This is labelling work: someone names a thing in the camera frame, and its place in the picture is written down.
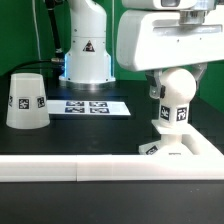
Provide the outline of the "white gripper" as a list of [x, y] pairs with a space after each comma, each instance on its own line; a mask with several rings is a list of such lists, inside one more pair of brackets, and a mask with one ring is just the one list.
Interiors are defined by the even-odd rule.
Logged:
[[203, 62], [224, 59], [224, 8], [211, 11], [202, 25], [180, 25], [179, 19], [178, 12], [128, 10], [119, 21], [117, 61], [126, 70], [148, 70], [153, 99], [165, 97], [162, 68], [193, 64], [191, 87], [198, 90], [207, 71]]

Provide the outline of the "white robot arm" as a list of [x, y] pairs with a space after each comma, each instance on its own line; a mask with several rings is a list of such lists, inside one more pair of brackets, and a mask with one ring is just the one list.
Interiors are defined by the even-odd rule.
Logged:
[[[63, 84], [76, 88], [112, 83], [106, 52], [106, 13], [93, 0], [68, 0], [71, 45]], [[165, 95], [164, 68], [190, 65], [199, 79], [209, 62], [224, 60], [224, 0], [121, 0], [126, 11], [117, 31], [119, 65], [144, 71], [153, 81], [150, 95]]]

